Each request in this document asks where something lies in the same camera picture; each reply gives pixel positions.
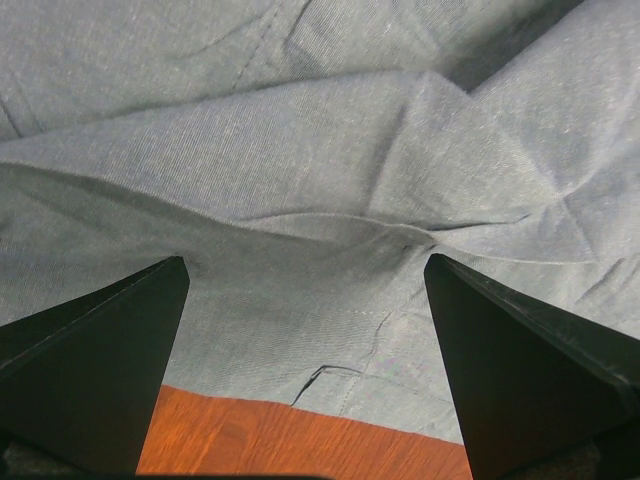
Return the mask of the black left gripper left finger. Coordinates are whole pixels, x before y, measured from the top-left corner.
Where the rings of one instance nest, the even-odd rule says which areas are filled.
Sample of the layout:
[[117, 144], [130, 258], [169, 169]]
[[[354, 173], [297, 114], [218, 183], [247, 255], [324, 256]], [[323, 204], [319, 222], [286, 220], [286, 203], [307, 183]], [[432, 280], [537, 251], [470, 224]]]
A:
[[1, 328], [1, 446], [76, 469], [133, 474], [186, 302], [166, 258]]

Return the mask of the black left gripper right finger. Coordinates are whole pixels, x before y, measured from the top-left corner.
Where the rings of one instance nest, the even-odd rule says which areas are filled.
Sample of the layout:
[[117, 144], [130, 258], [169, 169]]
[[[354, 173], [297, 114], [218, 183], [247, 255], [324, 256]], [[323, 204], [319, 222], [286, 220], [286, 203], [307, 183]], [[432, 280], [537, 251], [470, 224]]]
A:
[[424, 270], [475, 475], [635, 475], [639, 343], [445, 255]]

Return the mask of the grey long sleeve shirt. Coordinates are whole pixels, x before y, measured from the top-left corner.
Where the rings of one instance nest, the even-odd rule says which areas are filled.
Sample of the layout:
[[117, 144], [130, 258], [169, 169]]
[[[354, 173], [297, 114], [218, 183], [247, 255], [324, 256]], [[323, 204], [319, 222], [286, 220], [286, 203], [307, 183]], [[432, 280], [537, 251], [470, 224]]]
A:
[[168, 384], [460, 441], [423, 269], [639, 333], [635, 1], [5, 1], [1, 320], [171, 255]]

